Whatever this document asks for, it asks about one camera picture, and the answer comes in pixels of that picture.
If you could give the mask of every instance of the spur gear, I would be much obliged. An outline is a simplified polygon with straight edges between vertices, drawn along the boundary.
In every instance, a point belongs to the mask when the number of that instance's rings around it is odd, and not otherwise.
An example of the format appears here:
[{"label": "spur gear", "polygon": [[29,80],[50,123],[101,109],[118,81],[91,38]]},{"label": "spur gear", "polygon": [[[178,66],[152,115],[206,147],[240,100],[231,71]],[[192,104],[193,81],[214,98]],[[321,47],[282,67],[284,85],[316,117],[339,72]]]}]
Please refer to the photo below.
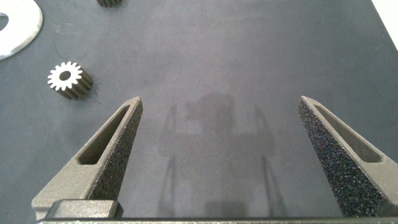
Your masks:
[{"label": "spur gear", "polygon": [[49,79],[50,87],[69,100],[83,97],[93,85],[93,80],[84,69],[71,62],[62,62],[61,66],[55,66]]},{"label": "spur gear", "polygon": [[97,0],[98,4],[103,7],[112,7],[121,3],[122,0]]}]

